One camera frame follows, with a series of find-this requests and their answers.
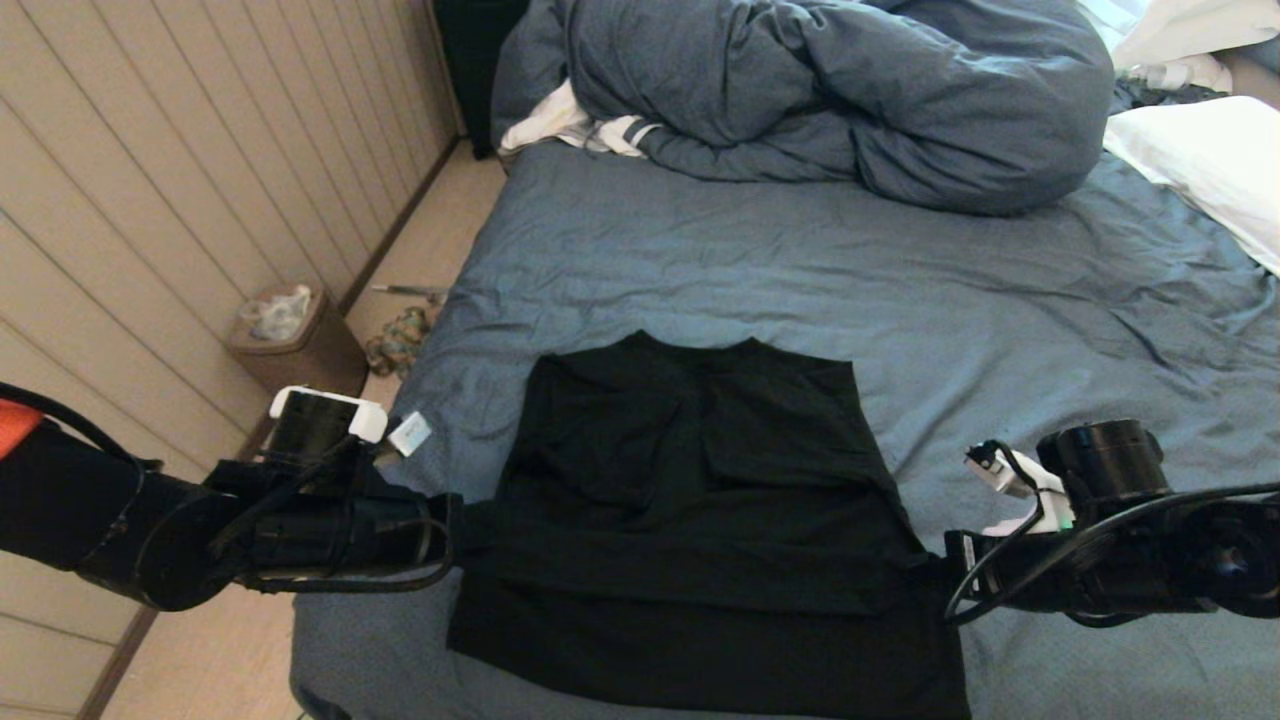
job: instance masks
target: black shirt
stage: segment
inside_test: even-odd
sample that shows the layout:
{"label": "black shirt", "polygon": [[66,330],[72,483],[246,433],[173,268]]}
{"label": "black shirt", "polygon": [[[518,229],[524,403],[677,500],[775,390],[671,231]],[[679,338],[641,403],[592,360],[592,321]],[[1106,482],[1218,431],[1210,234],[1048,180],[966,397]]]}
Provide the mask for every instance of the black shirt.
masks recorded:
{"label": "black shirt", "polygon": [[946,588],[849,363],[645,333],[541,357],[449,647],[663,707],[968,717]]}

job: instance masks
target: bed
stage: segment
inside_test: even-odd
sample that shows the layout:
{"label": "bed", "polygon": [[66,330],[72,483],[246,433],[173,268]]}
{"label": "bed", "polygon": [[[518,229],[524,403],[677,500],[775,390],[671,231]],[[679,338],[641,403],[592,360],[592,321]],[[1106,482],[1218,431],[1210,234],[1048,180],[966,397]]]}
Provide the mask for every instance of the bed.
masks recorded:
{"label": "bed", "polygon": [[[924,544],[1025,511],[961,466],[1139,418],[1175,489],[1280,468],[1276,277],[1220,224],[1106,154],[1007,217],[849,181],[708,182],[558,142],[526,149],[394,413],[434,434],[388,477],[468,501],[497,487],[536,357],[636,331],[749,337],[852,364]],[[445,650],[460,571],[419,593],[300,596],[292,683],[317,719],[730,717],[557,693]],[[961,629],[974,717],[1271,719],[1274,624],[1225,611],[1088,630],[998,610]]]}

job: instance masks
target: baseboard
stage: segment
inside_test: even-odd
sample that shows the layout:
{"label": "baseboard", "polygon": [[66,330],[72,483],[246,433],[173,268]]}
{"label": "baseboard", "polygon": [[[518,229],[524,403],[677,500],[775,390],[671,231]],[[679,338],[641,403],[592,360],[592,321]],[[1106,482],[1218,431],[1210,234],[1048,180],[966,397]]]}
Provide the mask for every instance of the baseboard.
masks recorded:
{"label": "baseboard", "polygon": [[408,199],[408,204],[401,209],[399,215],[396,217],[396,222],[392,223],[387,234],[383,236],[383,241],[378,243],[376,249],[374,249],[374,254],[365,261],[365,266],[360,269],[356,279],[352,281],[351,288],[343,293],[342,300],[338,302],[338,313],[340,315],[346,316],[347,313],[351,311],[351,307],[356,304],[360,293],[365,291],[365,286],[367,286],[370,278],[374,277],[374,270],[378,269],[378,265],[383,264],[383,260],[387,258],[387,252],[390,251],[396,238],[399,237],[399,233],[404,229],[408,219],[413,217],[413,210],[417,210],[419,204],[422,202],[422,197],[426,195],[428,188],[430,188],[431,183],[435,182],[435,178],[439,177],[440,170],[444,169],[444,164],[453,156],[453,151],[458,149],[460,141],[460,136],[453,136],[448,147],[444,149],[444,152],[440,152],[440,156],[435,159],[435,164],[426,172],[426,177],[422,178],[422,183],[417,186],[416,191],[413,191],[413,196]]}
{"label": "baseboard", "polygon": [[[259,448],[266,442],[266,436],[270,432],[271,419],[264,413],[244,439],[244,445],[241,446],[239,452],[236,454],[236,459],[241,462],[253,460]],[[106,667],[99,674],[93,689],[90,691],[88,700],[84,701],[79,712],[76,714],[76,720],[100,720],[102,717],[108,703],[111,702],[111,696],[115,694],[115,689],[120,687],[120,680],[124,679],[124,673],[129,669],[129,664],[133,662],[133,656],[138,653],[142,641],[146,639],[151,624],[155,623],[159,615],[159,610],[146,606],[140,607],[133,615],[133,620],[124,629],[120,642],[115,644],[111,659],[106,661]]]}

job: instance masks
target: black furniture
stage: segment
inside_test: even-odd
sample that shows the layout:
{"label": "black furniture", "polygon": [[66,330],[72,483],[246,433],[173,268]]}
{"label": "black furniture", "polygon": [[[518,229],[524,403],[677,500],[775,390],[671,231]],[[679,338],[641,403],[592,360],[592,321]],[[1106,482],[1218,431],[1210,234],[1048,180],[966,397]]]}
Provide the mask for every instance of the black furniture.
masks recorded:
{"label": "black furniture", "polygon": [[435,0],[453,92],[477,160],[493,152],[489,97],[498,53],[526,8],[529,0]]}

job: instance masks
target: brown trash can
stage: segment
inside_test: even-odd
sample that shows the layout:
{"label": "brown trash can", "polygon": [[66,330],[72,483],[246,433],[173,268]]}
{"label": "brown trash can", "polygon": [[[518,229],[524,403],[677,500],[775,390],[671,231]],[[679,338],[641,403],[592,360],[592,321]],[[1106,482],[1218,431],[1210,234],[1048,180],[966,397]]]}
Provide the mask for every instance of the brown trash can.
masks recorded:
{"label": "brown trash can", "polygon": [[[257,300],[292,295],[296,288],[297,284],[271,287],[257,293]],[[259,340],[250,334],[251,329],[248,322],[239,320],[230,348],[271,395],[285,386],[308,386],[353,397],[364,389],[369,373],[365,351],[324,292],[312,288],[306,318],[293,337]]]}

